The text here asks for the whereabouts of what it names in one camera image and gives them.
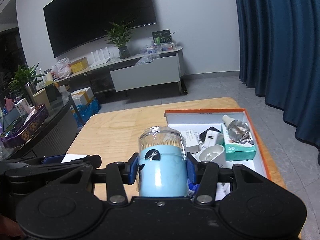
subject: gray tile floor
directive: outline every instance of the gray tile floor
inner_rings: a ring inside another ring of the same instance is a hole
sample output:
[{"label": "gray tile floor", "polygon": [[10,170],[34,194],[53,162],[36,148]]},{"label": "gray tile floor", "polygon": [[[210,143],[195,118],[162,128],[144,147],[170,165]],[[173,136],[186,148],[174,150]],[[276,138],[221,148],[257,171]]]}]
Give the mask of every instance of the gray tile floor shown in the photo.
[{"label": "gray tile floor", "polygon": [[318,150],[295,139],[295,128],[282,120],[283,111],[265,104],[238,77],[214,77],[186,80],[188,95],[179,95],[177,84],[113,93],[107,96],[99,113],[142,106],[191,101],[206,98],[232,97],[247,108],[254,126],[268,147],[280,173],[292,193],[300,197],[308,209],[302,230],[303,240],[320,239],[320,167]]}]

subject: person's skin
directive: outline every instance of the person's skin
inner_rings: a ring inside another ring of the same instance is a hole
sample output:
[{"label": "person's skin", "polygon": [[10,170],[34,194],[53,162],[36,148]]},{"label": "person's skin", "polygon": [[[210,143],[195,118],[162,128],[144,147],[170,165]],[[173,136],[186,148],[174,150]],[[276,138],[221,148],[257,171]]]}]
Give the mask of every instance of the person's skin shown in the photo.
[{"label": "person's skin", "polygon": [[23,236],[19,225],[11,219],[0,215],[0,235]]}]

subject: television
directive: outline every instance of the television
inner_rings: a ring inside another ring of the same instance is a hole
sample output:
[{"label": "television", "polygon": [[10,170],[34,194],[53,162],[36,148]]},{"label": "television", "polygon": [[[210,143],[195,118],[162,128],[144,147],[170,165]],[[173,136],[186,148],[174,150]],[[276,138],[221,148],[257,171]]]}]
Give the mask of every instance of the television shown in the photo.
[{"label": "television", "polygon": [[156,23],[152,0],[53,0],[43,11],[54,57],[105,36],[110,22]]}]

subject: screw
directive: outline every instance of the screw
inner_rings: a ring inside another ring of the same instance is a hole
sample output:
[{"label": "screw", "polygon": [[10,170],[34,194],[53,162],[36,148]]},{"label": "screw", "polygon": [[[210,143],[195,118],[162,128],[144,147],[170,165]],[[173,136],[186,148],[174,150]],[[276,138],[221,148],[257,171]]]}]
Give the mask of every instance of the screw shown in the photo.
[{"label": "screw", "polygon": [[212,197],[210,197],[209,195],[200,195],[199,197],[197,197],[197,201],[201,204],[207,204],[212,201]]},{"label": "screw", "polygon": [[110,198],[110,201],[113,203],[113,204],[120,204],[122,202],[125,201],[125,197],[124,196],[121,196],[121,195],[115,195],[115,196],[112,196]]},{"label": "screw", "polygon": [[165,205],[165,202],[164,201],[159,201],[158,203],[157,203],[157,206],[158,207],[163,207]]}]

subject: baseboard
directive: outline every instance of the baseboard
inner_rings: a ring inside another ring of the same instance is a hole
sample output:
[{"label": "baseboard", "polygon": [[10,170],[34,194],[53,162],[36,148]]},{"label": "baseboard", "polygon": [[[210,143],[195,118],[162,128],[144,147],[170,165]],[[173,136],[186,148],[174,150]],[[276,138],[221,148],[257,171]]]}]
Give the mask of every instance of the baseboard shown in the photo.
[{"label": "baseboard", "polygon": [[199,78],[212,78],[212,77],[234,77],[239,76],[239,71],[223,71],[223,72],[210,72],[200,74],[184,75],[183,79],[199,79]]}]

